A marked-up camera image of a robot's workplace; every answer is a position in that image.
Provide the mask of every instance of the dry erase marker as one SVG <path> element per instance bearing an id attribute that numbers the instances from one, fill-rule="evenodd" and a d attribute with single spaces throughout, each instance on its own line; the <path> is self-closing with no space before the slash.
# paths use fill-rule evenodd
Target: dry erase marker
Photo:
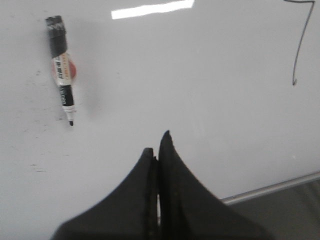
<path id="1" fill-rule="evenodd" d="M 62 108 L 71 126 L 74 125 L 75 102 L 72 94 L 72 76 L 67 54 L 66 29 L 61 16 L 51 16 L 46 20 L 50 40 L 56 84 L 60 90 Z"/>

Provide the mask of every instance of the whiteboard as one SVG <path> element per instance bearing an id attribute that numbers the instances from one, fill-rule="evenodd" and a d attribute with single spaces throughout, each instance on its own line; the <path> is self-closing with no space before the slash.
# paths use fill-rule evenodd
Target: whiteboard
<path id="1" fill-rule="evenodd" d="M 217 197 L 320 170 L 320 11 L 282 0 L 2 0 L 0 239 L 48 239 L 108 195 L 170 130 Z M 61 15 L 76 67 L 70 127 L 45 18 Z"/>

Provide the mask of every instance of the marker cap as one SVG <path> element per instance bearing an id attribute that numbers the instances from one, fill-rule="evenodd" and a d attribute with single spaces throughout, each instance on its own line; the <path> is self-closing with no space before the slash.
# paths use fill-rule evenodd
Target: marker cap
<path id="1" fill-rule="evenodd" d="M 67 31 L 59 15 L 48 17 L 45 22 L 50 40 L 51 57 L 55 58 L 67 51 Z"/>

